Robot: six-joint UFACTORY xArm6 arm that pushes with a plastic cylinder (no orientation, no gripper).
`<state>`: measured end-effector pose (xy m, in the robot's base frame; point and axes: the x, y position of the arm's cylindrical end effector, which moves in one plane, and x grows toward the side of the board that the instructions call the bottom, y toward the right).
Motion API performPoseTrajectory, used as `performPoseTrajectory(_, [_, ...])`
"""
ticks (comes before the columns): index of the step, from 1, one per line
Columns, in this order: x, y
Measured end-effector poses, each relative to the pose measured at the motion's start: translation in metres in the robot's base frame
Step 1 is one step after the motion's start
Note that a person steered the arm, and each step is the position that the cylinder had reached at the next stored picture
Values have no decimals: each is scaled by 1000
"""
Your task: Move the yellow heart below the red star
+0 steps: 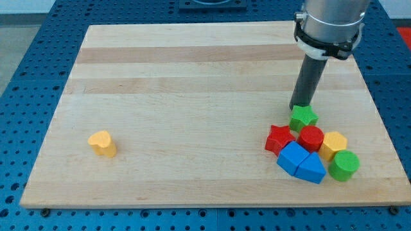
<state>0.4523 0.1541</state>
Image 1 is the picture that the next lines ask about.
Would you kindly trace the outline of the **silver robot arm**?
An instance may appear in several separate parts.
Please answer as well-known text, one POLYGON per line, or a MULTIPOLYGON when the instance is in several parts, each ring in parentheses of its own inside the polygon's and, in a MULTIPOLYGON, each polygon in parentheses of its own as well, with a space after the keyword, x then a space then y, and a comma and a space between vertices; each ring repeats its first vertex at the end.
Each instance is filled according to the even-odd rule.
POLYGON ((305 0, 302 30, 320 42, 347 42, 358 33, 369 3, 369 0, 305 0))

